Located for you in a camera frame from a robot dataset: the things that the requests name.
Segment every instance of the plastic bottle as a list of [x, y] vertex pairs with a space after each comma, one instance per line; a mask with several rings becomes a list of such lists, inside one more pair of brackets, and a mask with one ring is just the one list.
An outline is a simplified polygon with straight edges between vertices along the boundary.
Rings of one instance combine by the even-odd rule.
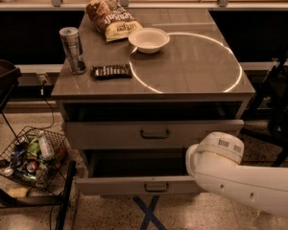
[[52, 147], [51, 142], [47, 139], [47, 136], [45, 135], [44, 131], [41, 131], [38, 136], [39, 136], [38, 144], [39, 144], [42, 158], [45, 161], [49, 161], [55, 155], [54, 148]]

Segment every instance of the silver can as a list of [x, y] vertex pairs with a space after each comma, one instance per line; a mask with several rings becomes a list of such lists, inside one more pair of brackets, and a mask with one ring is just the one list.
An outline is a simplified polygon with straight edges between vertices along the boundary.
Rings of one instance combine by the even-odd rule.
[[69, 62], [70, 70], [73, 74], [85, 72], [86, 67], [83, 58], [83, 47], [80, 41], [78, 29], [75, 27], [65, 27], [60, 30], [60, 39], [63, 49]]

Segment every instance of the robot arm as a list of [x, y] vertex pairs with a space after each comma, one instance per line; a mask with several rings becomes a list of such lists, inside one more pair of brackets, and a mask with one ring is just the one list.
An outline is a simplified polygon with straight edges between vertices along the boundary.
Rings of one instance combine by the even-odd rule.
[[186, 168], [208, 192], [288, 219], [288, 168], [240, 166], [244, 144], [222, 132], [186, 153]]

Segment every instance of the black basket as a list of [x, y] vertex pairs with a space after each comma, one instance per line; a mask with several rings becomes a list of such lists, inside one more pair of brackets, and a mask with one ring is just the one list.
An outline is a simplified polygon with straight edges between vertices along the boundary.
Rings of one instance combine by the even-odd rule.
[[[38, 135], [41, 129], [26, 126], [17, 135], [18, 140], [14, 139], [0, 155], [0, 164], [7, 164], [5, 168], [0, 165], [0, 175], [11, 181], [30, 186], [47, 188], [60, 170], [62, 163], [67, 157], [67, 144], [65, 136], [56, 132], [43, 130], [47, 140], [51, 142], [55, 156], [50, 161], [44, 161], [38, 144]], [[21, 158], [17, 161], [17, 167], [11, 169], [12, 157], [16, 146], [28, 144], [22, 151]], [[35, 152], [32, 153], [32, 145], [35, 144]]]

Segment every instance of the floor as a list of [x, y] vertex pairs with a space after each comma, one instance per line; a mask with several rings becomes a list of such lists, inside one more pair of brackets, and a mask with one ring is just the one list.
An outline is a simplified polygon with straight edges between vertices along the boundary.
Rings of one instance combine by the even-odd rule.
[[[7, 112], [15, 133], [25, 126], [48, 127], [52, 114], [46, 112]], [[54, 125], [50, 129], [61, 132], [61, 116], [54, 115]], [[264, 130], [265, 123], [250, 122], [255, 128]], [[241, 137], [246, 150], [244, 163], [265, 166], [273, 161], [280, 152], [279, 148], [265, 145], [251, 138]], [[0, 116], [0, 154], [13, 140], [13, 134]], [[75, 178], [86, 176], [84, 163], [76, 150], [68, 148], [67, 160], [76, 160], [77, 172], [74, 176], [70, 203], [67, 209], [64, 229], [269, 229], [288, 230], [288, 220], [279, 218], [228, 200], [218, 195], [203, 193], [199, 195], [120, 195], [84, 196], [75, 186]], [[61, 168], [66, 174], [68, 161]], [[63, 180], [56, 180], [51, 192], [60, 193]], [[23, 187], [0, 175], [0, 188]], [[0, 208], [0, 230], [55, 229], [58, 206], [30, 208]]]

